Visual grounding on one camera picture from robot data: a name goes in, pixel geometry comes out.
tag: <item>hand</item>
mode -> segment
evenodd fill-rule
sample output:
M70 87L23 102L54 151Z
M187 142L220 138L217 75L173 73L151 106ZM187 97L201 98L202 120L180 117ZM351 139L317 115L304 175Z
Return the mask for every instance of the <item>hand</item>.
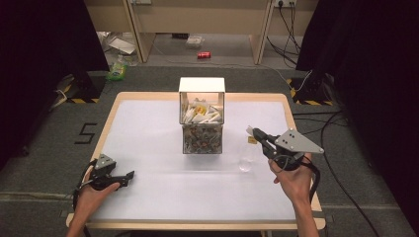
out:
M101 191L86 185L80 192L74 216L82 215L89 218L99 208L105 198L120 187L120 183L113 183Z
M311 154L304 154L311 161ZM309 200L312 172L305 166L299 166L293 171L282 170L274 160L268 161L271 171L277 176L274 183L280 183L284 193L293 203L296 228L300 237L316 237L318 231L314 222Z
M90 171L86 173L85 177L90 177ZM81 236L90 216L95 213L106 197L119 187L120 183L111 184L101 191L94 190L90 185L83 187L80 191L73 219L67 231L67 237Z
M311 154L305 154L311 160ZM284 193L293 204L296 202L309 202L309 192L312 172L305 166L299 166L293 171L283 171L274 160L268 161L271 171L277 176L274 183L280 183Z

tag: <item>white object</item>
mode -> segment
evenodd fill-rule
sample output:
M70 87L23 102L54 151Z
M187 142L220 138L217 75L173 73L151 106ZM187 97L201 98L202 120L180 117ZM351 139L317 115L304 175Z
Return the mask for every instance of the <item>white object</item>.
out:
M203 45L204 39L202 37L189 36L186 40L186 47L199 48Z
M115 38L114 40L112 40L109 43L109 46L114 47L116 49L119 49L119 50L121 50L123 52L126 52L128 54L132 54L135 51L135 45L134 44L132 44L130 42L127 42L127 41L124 41L122 39L118 39L118 38Z
M221 116L219 114L217 114L216 116L210 118L209 121L217 121L219 119L221 119Z

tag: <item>gray carpet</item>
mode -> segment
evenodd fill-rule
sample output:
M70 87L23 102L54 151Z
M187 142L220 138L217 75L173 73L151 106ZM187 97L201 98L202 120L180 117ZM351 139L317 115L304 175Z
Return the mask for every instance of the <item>gray carpet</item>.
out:
M291 70L281 72L286 78L303 76ZM70 209L69 195L95 149L116 95L123 91L177 91L182 76L224 77L229 93L285 94L298 130L310 132L307 137L317 144L321 139L315 130L330 115L298 114L341 110L337 103L331 107L292 103L288 85L271 69L131 67L125 80L106 84L99 103L64 103L54 109L29 144L30 154L11 159L1 171L0 236L64 236L62 216ZM344 115L337 119L324 131L324 148L340 182L365 210L380 236L415 236L382 177L369 166L356 131ZM79 135L86 122L96 124L85 129L95 135L89 144L75 144L89 140ZM316 155L314 163L322 175L318 195L328 221L327 236L373 236L367 221L333 179L325 159ZM93 236L115 236L119 232L92 230ZM325 230L320 233L326 236ZM295 236L295 232L276 231L274 236Z

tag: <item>wrist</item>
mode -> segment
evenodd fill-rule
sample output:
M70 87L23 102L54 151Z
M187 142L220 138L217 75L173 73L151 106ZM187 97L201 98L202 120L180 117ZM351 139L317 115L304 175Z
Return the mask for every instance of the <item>wrist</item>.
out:
M73 219L68 226L67 237L79 237L83 233L84 226L88 220L88 216L82 213L74 213Z
M311 204L308 200L293 201L293 209L297 218L312 218Z

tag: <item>green object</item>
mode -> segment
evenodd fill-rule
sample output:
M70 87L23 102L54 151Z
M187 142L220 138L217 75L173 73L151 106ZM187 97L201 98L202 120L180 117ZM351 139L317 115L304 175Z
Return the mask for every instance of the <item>green object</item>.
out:
M116 62L106 76L107 80L121 81L126 77L126 65Z

